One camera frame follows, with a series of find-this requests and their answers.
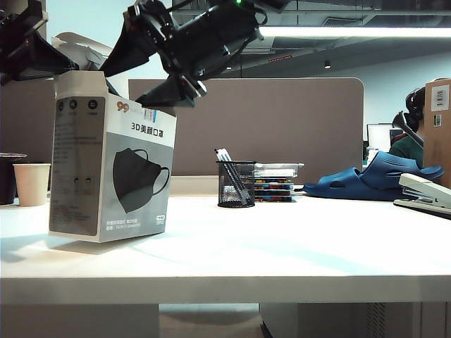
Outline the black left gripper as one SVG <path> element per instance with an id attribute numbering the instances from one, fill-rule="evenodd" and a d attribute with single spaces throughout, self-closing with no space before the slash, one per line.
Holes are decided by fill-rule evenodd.
<path id="1" fill-rule="evenodd" d="M 12 12 L 1 21 L 2 85 L 11 80 L 47 78 L 77 70 L 77 63 L 37 32 L 47 21 L 41 1 L 28 1 L 21 13 Z"/>

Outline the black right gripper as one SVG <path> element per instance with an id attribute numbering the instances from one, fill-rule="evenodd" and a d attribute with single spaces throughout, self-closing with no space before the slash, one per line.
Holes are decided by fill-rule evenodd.
<path id="1" fill-rule="evenodd" d="M 106 77 L 136 68 L 160 55 L 168 78 L 140 95 L 143 107 L 193 107 L 206 94 L 204 80 L 221 73 L 243 50 L 243 7 L 220 1 L 177 25 L 160 1 L 137 1 L 123 14 L 123 28 L 100 67 Z"/>

